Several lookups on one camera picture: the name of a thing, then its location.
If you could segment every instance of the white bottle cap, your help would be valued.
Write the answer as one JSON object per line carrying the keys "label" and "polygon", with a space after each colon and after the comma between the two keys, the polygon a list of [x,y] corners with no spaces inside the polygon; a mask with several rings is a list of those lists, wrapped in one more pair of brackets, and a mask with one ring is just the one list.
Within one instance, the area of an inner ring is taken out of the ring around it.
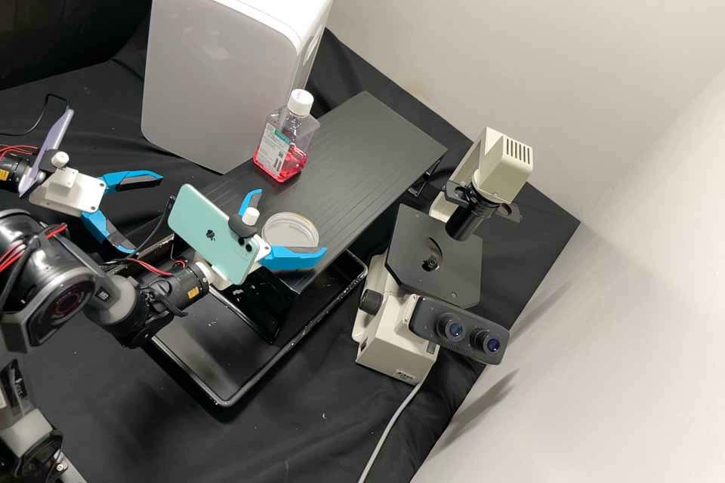
{"label": "white bottle cap", "polygon": [[259,210],[257,208],[246,208],[242,215],[242,222],[247,226],[254,226],[259,219]]}
{"label": "white bottle cap", "polygon": [[56,168],[65,168],[68,162],[70,162],[70,157],[65,151],[56,151],[55,155],[51,157],[51,164]]}
{"label": "white bottle cap", "polygon": [[315,99],[312,94],[308,93],[304,89],[294,89],[292,94],[289,95],[289,101],[287,102],[287,109],[289,109],[295,115],[304,117],[310,114],[312,109],[312,102]]}

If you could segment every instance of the microscope base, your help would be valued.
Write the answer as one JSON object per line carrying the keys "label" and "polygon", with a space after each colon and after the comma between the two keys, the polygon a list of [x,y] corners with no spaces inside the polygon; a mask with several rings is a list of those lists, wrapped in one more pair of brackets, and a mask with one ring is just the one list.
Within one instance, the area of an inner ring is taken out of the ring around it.
{"label": "microscope base", "polygon": [[357,310],[352,337],[358,344],[355,362],[405,383],[415,385],[438,357],[439,346],[408,329],[418,302],[395,282],[385,267],[386,254],[370,261],[365,289],[383,296],[375,315]]}

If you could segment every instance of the smartphone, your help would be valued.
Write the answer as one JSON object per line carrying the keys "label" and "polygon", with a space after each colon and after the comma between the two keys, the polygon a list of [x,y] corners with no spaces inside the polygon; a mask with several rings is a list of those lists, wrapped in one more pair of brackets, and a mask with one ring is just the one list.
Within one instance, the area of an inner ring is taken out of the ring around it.
{"label": "smartphone", "polygon": [[168,225],[235,285],[244,282],[255,263],[260,245],[255,238],[241,239],[227,224],[229,216],[186,183],[179,189]]}

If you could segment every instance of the gray cable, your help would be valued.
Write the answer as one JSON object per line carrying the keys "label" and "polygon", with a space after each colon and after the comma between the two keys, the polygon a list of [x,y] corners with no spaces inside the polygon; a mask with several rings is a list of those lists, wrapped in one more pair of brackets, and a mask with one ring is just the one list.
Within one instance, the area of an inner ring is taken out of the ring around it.
{"label": "gray cable", "polygon": [[387,435],[390,434],[390,431],[393,429],[393,425],[398,420],[398,417],[400,417],[400,414],[403,412],[403,410],[407,407],[408,404],[410,404],[410,401],[413,399],[413,397],[416,394],[418,394],[418,391],[423,386],[423,382],[425,381],[425,378],[428,377],[429,373],[430,373],[430,368],[428,368],[428,371],[423,376],[423,379],[421,379],[418,382],[418,385],[413,387],[413,390],[410,392],[408,397],[405,400],[403,400],[403,403],[398,407],[397,411],[390,418],[390,421],[388,421],[387,426],[385,427],[385,430],[383,430],[383,435],[378,440],[378,444],[375,446],[375,449],[373,450],[372,455],[370,455],[370,459],[368,460],[368,463],[365,465],[365,469],[362,471],[362,474],[360,475],[360,479],[357,480],[357,483],[365,483],[365,480],[368,477],[368,473],[370,472],[372,465],[375,463],[375,459],[378,457],[378,453],[380,453],[380,450],[383,447],[383,443],[385,442]]}

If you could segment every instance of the white knob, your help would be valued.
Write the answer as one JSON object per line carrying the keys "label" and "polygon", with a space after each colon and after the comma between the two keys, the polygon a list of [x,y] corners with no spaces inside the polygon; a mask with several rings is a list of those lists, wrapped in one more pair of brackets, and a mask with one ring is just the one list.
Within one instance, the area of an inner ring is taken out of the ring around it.
{"label": "white knob", "polygon": [[257,208],[246,208],[242,215],[242,222],[247,226],[254,226],[259,219],[259,210]]}
{"label": "white knob", "polygon": [[70,157],[65,151],[56,151],[55,155],[51,158],[51,164],[56,168],[65,168],[69,162]]}

